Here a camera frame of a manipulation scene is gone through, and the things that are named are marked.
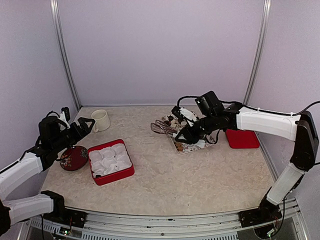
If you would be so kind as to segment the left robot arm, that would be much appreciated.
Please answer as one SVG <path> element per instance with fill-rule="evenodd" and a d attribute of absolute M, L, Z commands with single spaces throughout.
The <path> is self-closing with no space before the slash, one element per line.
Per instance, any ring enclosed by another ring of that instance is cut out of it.
<path fill-rule="evenodd" d="M 91 133 L 95 120 L 80 117 L 69 123 L 69 117 L 48 115 L 38 124 L 39 137 L 30 149 L 12 164 L 0 171 L 0 228 L 6 232 L 12 225 L 37 215 L 48 214 L 63 223 L 70 218 L 64 197 L 43 191 L 32 197 L 8 200 L 7 197 L 31 177 L 50 168 L 59 161 L 58 154 L 70 149 Z"/>

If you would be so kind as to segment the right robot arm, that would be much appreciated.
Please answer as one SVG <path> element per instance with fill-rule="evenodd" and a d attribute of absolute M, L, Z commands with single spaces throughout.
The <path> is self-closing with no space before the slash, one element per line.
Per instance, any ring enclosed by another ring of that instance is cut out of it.
<path fill-rule="evenodd" d="M 256 220 L 264 223 L 279 211 L 279 204 L 294 190 L 316 163 L 319 137 L 309 111 L 300 114 L 277 114 L 263 110 L 253 110 L 233 103 L 224 107 L 216 103 L 214 107 L 199 106 L 203 118 L 197 118 L 184 107 L 175 106 L 172 114 L 185 120 L 183 127 L 174 138 L 177 142 L 196 144 L 205 135 L 216 130 L 254 131 L 279 136 L 294 142 L 293 154 L 275 184 L 267 191 L 259 207 L 243 211 L 240 216 L 247 222 Z"/>

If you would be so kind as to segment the metal serving tongs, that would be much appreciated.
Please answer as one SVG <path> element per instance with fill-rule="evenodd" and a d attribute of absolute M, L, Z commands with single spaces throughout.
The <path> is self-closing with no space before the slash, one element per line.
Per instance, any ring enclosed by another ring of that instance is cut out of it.
<path fill-rule="evenodd" d="M 173 135 L 173 134 L 177 134 L 178 131 L 172 127 L 170 127 L 169 125 L 167 125 L 165 122 L 163 122 L 162 120 L 155 120 L 155 122 L 152 122 L 150 124 L 150 129 L 151 131 L 153 131 L 154 133 L 157 134 L 164 134 L 164 135 Z"/>

